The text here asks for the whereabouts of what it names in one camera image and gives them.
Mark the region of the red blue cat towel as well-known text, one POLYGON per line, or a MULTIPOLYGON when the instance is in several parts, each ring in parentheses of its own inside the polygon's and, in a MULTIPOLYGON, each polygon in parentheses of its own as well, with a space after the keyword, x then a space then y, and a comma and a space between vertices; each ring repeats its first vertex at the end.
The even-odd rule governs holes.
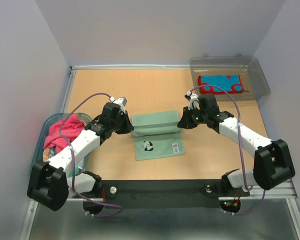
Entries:
POLYGON ((225 93, 219 88, 229 94, 241 94, 244 91, 241 77, 238 74, 200 75, 198 85, 204 86, 199 88, 201 94, 224 95, 225 93))

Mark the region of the mint green towel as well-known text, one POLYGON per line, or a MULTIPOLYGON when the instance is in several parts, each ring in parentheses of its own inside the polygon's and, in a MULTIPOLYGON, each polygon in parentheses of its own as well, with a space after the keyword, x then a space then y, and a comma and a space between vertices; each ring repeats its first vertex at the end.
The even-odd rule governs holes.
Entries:
POLYGON ((175 110, 132 116, 135 159, 144 161, 184 155, 186 148, 177 126, 179 121, 179 113, 175 110))

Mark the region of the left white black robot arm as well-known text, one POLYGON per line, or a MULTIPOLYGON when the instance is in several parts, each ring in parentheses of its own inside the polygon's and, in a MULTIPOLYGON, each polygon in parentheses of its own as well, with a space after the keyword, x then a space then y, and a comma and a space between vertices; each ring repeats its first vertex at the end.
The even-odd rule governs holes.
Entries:
POLYGON ((30 172, 27 196, 57 211, 74 195, 84 193, 96 197, 104 193, 99 175, 90 171, 75 175, 73 169, 113 133, 121 135, 133 131, 126 104, 125 97, 107 102, 102 113, 88 123, 69 146, 46 162, 36 162, 30 172))

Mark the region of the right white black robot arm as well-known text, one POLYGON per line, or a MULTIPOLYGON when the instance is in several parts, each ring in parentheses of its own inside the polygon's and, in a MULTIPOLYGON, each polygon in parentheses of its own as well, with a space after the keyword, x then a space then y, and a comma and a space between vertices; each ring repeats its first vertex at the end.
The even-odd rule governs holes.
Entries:
POLYGON ((240 155, 246 151, 253 157, 251 170, 242 166, 221 177, 223 194, 232 195, 238 188, 247 190, 254 186, 268 191, 296 175, 288 144, 284 140, 264 137, 243 125, 240 118, 230 112, 220 111, 212 94, 197 95, 188 91, 184 97, 189 103, 183 108, 178 128, 190 130, 204 124, 237 143, 240 155))

